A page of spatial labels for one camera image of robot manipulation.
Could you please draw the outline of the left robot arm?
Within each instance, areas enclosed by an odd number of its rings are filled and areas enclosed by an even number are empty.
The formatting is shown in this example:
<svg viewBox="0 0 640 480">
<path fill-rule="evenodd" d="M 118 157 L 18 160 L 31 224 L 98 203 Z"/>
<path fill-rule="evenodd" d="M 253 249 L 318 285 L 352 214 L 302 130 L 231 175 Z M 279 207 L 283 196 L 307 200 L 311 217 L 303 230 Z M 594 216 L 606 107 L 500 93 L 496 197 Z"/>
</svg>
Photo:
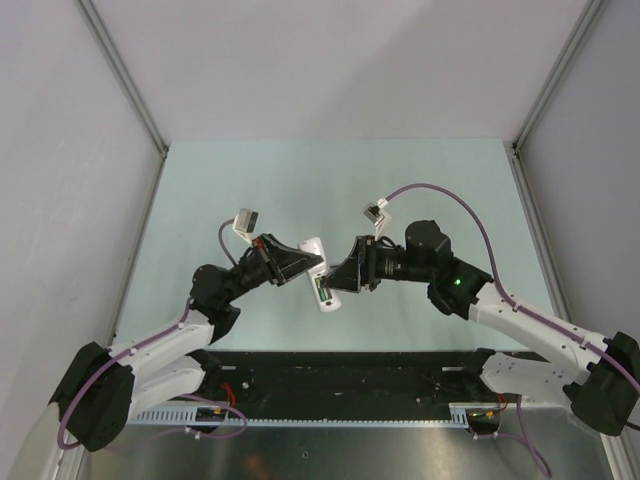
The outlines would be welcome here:
<svg viewBox="0 0 640 480">
<path fill-rule="evenodd" d="M 263 284 L 280 287 L 325 265 L 322 248 L 308 240 L 293 248 L 261 234 L 234 266 L 198 267 L 177 319 L 145 338 L 109 347 L 90 342 L 76 353 L 51 397 L 58 409 L 57 446 L 95 452 L 131 418 L 167 400 L 214 397 L 221 376 L 196 355 L 230 332 L 240 315 L 234 301 Z"/>
</svg>

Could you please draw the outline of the green battery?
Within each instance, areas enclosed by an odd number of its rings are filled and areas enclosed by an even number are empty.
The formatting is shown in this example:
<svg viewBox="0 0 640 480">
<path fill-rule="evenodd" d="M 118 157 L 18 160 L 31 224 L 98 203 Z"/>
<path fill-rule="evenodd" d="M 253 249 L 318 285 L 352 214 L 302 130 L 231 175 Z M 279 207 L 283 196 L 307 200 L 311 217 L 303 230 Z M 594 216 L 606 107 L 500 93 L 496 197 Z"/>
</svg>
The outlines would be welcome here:
<svg viewBox="0 0 640 480">
<path fill-rule="evenodd" d="M 325 289 L 323 287 L 319 288 L 319 296 L 322 302 L 327 302 L 332 299 L 331 292 L 328 289 Z"/>
</svg>

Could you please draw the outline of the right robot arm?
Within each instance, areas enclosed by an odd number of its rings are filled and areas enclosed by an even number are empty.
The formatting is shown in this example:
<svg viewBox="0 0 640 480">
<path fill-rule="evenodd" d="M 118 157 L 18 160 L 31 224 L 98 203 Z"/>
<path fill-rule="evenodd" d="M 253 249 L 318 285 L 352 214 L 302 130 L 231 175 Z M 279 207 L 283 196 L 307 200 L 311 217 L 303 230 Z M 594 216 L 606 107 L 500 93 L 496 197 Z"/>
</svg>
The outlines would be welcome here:
<svg viewBox="0 0 640 480">
<path fill-rule="evenodd" d="M 469 399 L 484 401 L 497 392 L 551 402 L 608 436 L 627 426 L 639 400 L 639 344 L 633 337 L 607 337 L 545 316 L 507 292 L 497 277 L 457 258 L 450 238 L 432 220 L 411 223 L 404 246 L 357 237 L 323 285 L 358 293 L 383 280 L 424 283 L 442 314 L 491 328 L 539 355 L 537 361 L 510 361 L 504 354 L 482 353 L 461 376 Z"/>
</svg>

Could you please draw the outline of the white remote control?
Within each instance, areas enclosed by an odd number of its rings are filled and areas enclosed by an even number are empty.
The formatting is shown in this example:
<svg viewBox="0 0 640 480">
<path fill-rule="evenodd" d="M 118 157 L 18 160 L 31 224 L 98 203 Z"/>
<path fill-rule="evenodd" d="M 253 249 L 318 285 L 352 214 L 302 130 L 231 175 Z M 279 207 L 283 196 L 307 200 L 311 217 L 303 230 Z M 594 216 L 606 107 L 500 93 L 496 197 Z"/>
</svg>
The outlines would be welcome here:
<svg viewBox="0 0 640 480">
<path fill-rule="evenodd" d="M 314 297 L 316 299 L 319 310 L 322 313 L 331 313 L 338 310 L 342 306 L 342 302 L 338 295 L 332 290 L 328 289 L 332 294 L 332 299 L 330 301 L 322 302 L 319 296 L 319 288 L 325 288 L 323 286 L 323 281 L 330 272 L 330 265 L 327 260 L 327 256 L 321 239 L 319 237 L 308 238 L 301 241 L 298 247 L 303 251 L 318 254 L 324 260 L 321 265 L 316 266 L 307 272 L 307 276 L 311 282 L 312 291 L 314 293 Z"/>
</svg>

